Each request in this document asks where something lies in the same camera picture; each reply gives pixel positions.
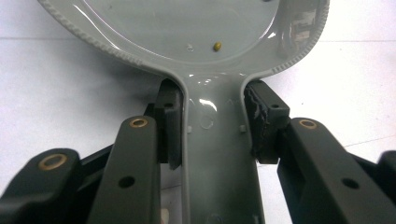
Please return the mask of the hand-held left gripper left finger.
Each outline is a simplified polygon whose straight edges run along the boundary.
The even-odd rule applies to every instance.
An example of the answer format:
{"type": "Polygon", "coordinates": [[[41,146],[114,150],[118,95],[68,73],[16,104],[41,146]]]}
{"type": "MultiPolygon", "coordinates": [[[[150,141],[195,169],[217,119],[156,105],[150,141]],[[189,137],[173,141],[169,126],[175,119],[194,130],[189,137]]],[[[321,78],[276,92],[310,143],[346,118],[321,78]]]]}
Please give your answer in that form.
{"type": "Polygon", "coordinates": [[[162,81],[156,101],[148,104],[145,116],[157,123],[159,162],[176,170],[182,163],[183,93],[170,79],[162,81]]]}

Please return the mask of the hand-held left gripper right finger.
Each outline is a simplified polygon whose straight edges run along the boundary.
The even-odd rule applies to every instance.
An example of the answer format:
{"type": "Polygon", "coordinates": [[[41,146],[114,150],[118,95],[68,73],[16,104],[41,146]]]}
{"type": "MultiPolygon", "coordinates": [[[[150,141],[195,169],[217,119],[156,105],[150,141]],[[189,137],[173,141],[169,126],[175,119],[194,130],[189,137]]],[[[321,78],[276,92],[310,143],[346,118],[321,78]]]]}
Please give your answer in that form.
{"type": "Polygon", "coordinates": [[[277,164],[276,139],[290,120],[290,108],[263,81],[252,81],[244,90],[252,139],[252,156],[261,164],[277,164]]]}

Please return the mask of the grey dustpan with orange edge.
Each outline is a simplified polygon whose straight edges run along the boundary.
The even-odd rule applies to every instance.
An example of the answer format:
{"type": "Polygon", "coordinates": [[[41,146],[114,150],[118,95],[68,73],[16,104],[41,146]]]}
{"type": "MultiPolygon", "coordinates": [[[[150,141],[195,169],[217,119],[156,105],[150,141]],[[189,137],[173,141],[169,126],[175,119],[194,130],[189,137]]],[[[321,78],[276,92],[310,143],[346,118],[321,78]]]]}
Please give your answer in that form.
{"type": "Polygon", "coordinates": [[[330,0],[38,3],[88,44],[181,88],[184,224],[263,223],[244,89],[309,53],[330,0]]]}

